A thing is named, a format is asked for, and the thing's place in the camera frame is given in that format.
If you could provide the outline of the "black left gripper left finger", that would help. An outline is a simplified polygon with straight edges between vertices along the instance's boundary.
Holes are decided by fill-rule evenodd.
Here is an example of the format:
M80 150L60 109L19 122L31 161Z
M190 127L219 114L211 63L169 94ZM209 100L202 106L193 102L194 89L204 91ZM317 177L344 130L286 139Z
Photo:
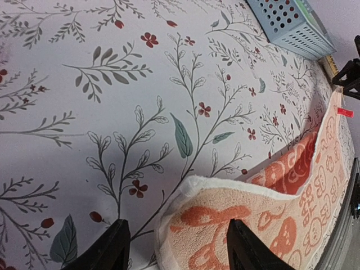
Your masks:
M117 219L88 250L64 270L127 270L130 238L128 221Z

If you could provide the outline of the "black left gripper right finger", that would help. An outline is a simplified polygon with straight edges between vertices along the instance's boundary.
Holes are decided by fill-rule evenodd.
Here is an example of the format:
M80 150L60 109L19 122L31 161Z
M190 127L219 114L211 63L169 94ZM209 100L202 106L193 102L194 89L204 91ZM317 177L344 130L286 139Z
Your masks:
M230 269L292 270L293 268L270 249L241 220L231 219L227 231Z

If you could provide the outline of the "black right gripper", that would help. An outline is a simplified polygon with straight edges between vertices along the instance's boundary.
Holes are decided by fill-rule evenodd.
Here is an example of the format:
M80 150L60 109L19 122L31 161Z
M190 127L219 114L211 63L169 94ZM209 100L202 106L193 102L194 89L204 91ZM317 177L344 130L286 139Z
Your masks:
M360 56L360 35L354 38L355 47ZM359 59L354 58L333 77L332 83L337 86L343 86L343 95L360 100L359 91Z

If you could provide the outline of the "orange bunny pattern towel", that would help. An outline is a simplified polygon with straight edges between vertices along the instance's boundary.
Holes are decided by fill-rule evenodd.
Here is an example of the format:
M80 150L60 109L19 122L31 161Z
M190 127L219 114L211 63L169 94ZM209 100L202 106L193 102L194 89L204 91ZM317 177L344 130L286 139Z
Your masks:
M335 90L320 128L245 181L192 175L155 230L160 269L229 269L231 219L243 221L280 259L314 269L344 201L354 159L343 95Z

